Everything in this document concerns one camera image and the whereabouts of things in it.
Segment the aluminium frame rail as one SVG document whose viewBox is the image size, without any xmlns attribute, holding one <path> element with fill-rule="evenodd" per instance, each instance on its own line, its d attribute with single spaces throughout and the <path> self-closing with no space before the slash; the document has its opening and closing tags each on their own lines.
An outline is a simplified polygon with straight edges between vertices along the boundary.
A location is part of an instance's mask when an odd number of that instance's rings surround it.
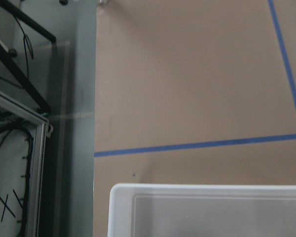
<svg viewBox="0 0 296 237">
<path fill-rule="evenodd" d="M 48 120 L 0 91 L 0 237 L 37 237 Z"/>
</svg>

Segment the clear plastic storage box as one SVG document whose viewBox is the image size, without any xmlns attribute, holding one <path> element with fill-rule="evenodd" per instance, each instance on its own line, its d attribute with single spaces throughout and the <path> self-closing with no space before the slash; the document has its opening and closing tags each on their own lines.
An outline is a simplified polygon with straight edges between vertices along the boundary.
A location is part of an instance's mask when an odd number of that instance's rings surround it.
<svg viewBox="0 0 296 237">
<path fill-rule="evenodd" d="M 296 237 L 296 186 L 121 183 L 110 237 Z"/>
</svg>

